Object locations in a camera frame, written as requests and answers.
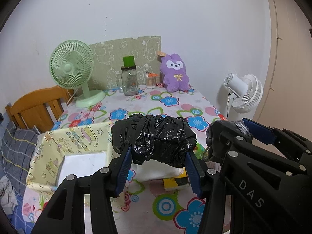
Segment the yellow cartoon fabric storage box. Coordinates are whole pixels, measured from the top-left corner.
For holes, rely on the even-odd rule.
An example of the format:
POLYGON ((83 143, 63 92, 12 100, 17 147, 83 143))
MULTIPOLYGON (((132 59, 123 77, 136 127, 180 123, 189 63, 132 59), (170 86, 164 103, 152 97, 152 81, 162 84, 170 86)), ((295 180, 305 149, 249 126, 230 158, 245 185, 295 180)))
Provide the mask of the yellow cartoon fabric storage box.
POLYGON ((117 157, 112 146, 113 123, 102 122, 51 130, 44 134, 30 161, 27 187, 52 195, 58 186, 61 166, 66 156, 98 157, 103 167, 117 157))

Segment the green plastic cup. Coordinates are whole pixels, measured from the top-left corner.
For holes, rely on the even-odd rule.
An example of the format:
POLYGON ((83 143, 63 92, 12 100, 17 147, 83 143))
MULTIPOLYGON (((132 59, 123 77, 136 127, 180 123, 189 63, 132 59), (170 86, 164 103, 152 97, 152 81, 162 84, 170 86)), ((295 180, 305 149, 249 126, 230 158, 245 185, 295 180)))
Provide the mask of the green plastic cup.
POLYGON ((123 63, 125 68, 135 66, 135 60, 133 56, 123 57, 123 63))

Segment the toothpick holder orange lid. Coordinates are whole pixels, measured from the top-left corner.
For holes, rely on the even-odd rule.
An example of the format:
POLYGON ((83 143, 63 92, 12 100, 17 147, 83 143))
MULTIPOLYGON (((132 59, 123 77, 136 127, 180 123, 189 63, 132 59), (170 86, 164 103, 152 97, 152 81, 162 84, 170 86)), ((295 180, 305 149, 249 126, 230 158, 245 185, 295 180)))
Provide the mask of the toothpick holder orange lid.
POLYGON ((149 89, 153 89, 156 87, 156 84, 157 84, 157 78, 159 76, 155 73, 152 73, 152 72, 146 72, 145 73, 145 84, 146 84, 146 87, 149 88, 149 89))

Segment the crumpled white cloth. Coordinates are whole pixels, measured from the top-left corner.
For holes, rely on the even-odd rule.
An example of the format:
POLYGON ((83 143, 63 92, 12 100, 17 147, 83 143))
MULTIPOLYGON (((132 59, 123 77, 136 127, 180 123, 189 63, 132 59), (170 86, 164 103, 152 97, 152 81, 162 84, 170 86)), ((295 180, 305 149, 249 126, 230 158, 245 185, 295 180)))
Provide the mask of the crumpled white cloth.
POLYGON ((18 206, 14 188, 6 176, 0 179, 1 207, 6 215, 12 215, 18 206))

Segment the grey knitted item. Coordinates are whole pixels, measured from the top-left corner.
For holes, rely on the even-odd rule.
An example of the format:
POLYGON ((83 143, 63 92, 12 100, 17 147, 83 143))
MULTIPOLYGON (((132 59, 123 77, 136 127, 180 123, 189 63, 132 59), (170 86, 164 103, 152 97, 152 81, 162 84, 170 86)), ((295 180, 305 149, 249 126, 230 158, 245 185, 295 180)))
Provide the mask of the grey knitted item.
POLYGON ((242 133, 244 136, 248 137, 249 139, 253 139, 253 135, 250 133, 250 130, 245 125, 245 123, 242 120, 239 121, 233 121, 234 127, 237 131, 242 133))

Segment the grey plaid pillow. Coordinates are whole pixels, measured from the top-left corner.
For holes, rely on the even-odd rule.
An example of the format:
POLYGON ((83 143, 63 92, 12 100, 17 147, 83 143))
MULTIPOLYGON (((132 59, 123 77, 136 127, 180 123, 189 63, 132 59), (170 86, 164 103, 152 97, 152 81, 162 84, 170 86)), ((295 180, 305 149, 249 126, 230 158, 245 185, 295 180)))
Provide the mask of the grey plaid pillow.
POLYGON ((26 178, 38 135, 35 129, 21 129, 11 121, 1 139, 1 171, 21 196, 27 186, 26 178))

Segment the floral tablecloth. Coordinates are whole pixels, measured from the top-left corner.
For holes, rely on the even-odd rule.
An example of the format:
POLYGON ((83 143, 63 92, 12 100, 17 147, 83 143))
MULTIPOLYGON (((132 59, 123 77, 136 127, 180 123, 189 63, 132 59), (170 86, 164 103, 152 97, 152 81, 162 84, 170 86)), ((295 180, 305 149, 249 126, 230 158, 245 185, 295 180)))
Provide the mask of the floral tablecloth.
POLYGON ((84 233, 84 198, 89 196, 93 233, 117 233, 114 207, 124 204, 124 187, 133 163, 149 160, 184 167, 200 210, 186 209, 179 223, 185 233, 221 233, 225 213, 219 173, 194 154, 196 134, 183 117, 136 113, 114 123, 104 122, 45 133, 38 161, 31 164, 27 181, 42 163, 46 176, 58 176, 58 161, 66 155, 105 152, 111 158, 94 174, 68 175, 54 191, 33 227, 33 233, 84 233))

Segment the yellow black sponge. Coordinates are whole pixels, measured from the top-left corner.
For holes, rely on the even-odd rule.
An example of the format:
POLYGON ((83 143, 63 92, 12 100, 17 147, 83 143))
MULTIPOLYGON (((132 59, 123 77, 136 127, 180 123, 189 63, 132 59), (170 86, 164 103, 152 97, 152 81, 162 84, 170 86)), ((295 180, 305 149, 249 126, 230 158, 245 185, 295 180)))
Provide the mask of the yellow black sponge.
POLYGON ((180 174, 176 177, 163 179, 165 191, 174 191, 187 188, 190 185, 188 175, 185 168, 180 169, 180 174))

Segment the purple plush bunny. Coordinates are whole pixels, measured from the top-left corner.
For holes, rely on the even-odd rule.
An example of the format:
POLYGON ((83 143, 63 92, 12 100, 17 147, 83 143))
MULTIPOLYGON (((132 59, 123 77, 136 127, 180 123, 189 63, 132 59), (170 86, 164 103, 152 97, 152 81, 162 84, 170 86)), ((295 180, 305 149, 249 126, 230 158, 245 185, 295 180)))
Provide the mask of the purple plush bunny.
POLYGON ((162 83, 165 85, 167 92, 189 90, 186 65, 178 54, 166 54, 162 57, 160 72, 162 74, 162 83))

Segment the white floor fan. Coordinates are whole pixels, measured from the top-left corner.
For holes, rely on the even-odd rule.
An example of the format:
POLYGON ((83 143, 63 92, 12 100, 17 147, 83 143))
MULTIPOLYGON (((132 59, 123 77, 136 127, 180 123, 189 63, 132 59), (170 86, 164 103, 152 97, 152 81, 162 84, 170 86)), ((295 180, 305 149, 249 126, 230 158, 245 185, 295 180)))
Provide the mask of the white floor fan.
POLYGON ((263 85, 253 74, 238 77, 229 73, 224 79, 224 86, 229 90, 227 96, 227 117, 233 109, 240 114, 256 109, 263 96, 263 85))

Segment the glass jar with black lid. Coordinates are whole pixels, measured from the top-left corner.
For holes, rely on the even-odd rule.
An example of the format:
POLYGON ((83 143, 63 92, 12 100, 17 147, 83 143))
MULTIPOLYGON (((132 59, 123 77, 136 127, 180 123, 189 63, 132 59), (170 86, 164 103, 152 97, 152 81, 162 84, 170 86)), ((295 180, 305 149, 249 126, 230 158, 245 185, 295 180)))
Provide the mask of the glass jar with black lid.
POLYGON ((121 67, 122 89, 125 96, 134 96, 139 93, 136 65, 121 67))

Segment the green cartoon cardboard panel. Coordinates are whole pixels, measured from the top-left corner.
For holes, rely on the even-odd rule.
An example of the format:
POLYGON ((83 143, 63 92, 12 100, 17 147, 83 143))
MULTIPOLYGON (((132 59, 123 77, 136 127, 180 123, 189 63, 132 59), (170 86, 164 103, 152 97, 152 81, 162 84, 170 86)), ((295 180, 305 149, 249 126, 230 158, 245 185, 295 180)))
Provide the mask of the green cartoon cardboard panel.
POLYGON ((160 73, 160 61, 157 52, 161 50, 160 36, 141 36, 98 42, 91 44, 94 57, 94 69, 89 80, 90 89, 116 88, 120 79, 123 58, 134 57, 137 70, 137 80, 145 84, 145 73, 160 73))

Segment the green desk fan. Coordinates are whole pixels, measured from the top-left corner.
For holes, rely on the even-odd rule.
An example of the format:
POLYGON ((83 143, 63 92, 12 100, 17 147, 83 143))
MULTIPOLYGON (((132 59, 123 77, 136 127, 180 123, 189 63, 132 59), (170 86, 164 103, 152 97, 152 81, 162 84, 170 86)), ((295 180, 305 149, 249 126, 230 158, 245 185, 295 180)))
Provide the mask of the green desk fan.
POLYGON ((89 45, 78 40, 59 44, 51 54, 50 75, 57 85, 65 89, 82 88, 76 98, 76 107, 93 106, 105 98, 102 90, 90 90, 88 82, 94 69, 93 53, 89 45))

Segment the black plastic bag bundle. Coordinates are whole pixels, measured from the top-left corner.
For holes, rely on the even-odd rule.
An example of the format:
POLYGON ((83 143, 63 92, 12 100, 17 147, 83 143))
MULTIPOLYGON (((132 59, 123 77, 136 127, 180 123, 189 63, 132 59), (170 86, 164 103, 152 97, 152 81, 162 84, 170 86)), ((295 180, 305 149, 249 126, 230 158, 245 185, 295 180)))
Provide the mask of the black plastic bag bundle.
POLYGON ((139 165, 155 160, 183 167, 186 154, 197 144, 196 134, 182 117, 134 114, 116 121, 111 133, 115 152, 131 148, 132 161, 139 165))

